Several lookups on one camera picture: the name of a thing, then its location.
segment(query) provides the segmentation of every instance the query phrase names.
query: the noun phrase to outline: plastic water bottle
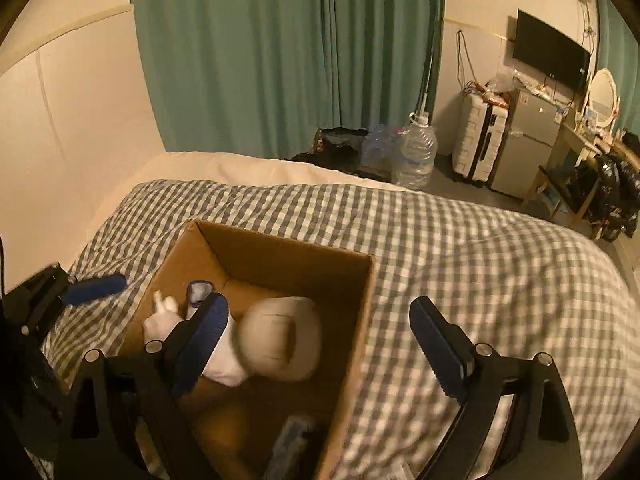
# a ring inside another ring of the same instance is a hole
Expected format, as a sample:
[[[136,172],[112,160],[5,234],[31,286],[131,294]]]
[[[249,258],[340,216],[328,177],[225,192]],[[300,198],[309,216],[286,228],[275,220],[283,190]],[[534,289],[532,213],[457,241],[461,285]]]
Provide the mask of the plastic water bottle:
[[[438,139],[427,113],[411,114],[409,118],[411,124],[400,132],[391,178],[397,186],[425,191],[433,173]]]

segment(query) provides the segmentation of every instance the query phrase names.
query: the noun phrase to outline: metal screw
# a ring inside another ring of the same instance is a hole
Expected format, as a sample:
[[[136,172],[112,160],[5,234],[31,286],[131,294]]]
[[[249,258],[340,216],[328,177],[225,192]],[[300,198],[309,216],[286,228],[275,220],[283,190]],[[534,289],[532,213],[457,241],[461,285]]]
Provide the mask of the metal screw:
[[[554,360],[549,354],[540,352],[538,354],[538,361],[540,361],[545,366],[551,366],[551,363],[553,363]]]
[[[96,350],[95,348],[93,350],[89,350],[86,354],[84,354],[84,360],[89,363],[93,363],[94,361],[97,361],[99,357],[100,357],[100,351]]]
[[[158,339],[154,339],[153,341],[149,341],[145,345],[145,352],[148,354],[156,354],[162,350],[162,341],[158,341]]]
[[[487,343],[478,343],[476,345],[476,352],[484,357],[489,357],[492,353],[494,353],[494,349],[491,348],[491,345]]]

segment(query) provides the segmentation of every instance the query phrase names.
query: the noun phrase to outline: white suitcase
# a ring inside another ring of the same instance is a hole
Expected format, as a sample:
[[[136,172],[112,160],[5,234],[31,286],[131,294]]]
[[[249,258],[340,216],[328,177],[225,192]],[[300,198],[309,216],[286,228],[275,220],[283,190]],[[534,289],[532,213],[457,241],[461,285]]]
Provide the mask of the white suitcase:
[[[469,180],[486,182],[498,155],[508,110],[468,94],[453,151],[453,170]]]

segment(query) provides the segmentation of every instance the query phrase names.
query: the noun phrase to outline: green curtain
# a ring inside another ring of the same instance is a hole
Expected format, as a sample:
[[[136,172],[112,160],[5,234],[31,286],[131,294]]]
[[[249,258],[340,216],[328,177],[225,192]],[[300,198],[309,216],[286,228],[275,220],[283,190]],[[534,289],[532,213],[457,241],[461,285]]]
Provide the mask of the green curtain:
[[[288,157],[433,108],[443,0],[131,0],[168,151]]]
[[[401,126],[429,82],[426,109],[433,111],[443,1],[324,0],[329,127]]]
[[[640,135],[640,46],[611,0],[598,0],[598,69],[608,68],[620,95],[617,128]]]

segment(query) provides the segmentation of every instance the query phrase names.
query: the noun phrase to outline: bed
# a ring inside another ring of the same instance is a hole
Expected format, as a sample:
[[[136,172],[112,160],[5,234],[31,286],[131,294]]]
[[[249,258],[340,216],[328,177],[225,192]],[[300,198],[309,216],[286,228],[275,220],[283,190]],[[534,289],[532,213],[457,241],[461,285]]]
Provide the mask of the bed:
[[[225,153],[159,155],[104,200],[84,249],[62,263],[78,278],[122,272],[129,286],[63,313],[44,349],[64,380],[89,348],[117,352],[154,271],[195,218],[374,257],[364,380],[335,479],[379,478],[398,459],[417,473],[456,413],[408,327],[410,301],[423,294],[472,341],[555,358],[585,479],[609,465],[640,417],[638,306],[586,238],[515,212]],[[499,427],[478,472],[491,462]]]

